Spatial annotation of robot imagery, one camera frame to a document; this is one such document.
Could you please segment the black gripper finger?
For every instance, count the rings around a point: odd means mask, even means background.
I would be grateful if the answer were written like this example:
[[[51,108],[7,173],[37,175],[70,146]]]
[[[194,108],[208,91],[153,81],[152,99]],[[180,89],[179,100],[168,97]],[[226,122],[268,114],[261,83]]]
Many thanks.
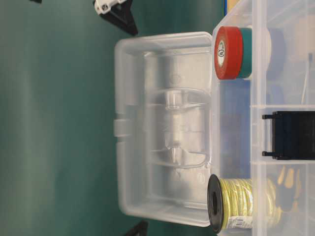
[[[123,4],[117,4],[111,10],[100,17],[128,34],[138,34],[138,29],[131,12],[133,0],[127,0]]]
[[[148,232],[148,222],[142,220],[133,228],[128,230],[124,234],[124,236],[147,236],[147,232]]]

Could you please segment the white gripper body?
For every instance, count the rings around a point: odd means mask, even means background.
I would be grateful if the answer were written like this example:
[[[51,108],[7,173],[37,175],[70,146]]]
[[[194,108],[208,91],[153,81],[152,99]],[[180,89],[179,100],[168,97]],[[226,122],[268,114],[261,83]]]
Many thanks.
[[[126,0],[95,0],[94,9],[98,15],[107,14],[112,7],[117,4],[123,4]]]

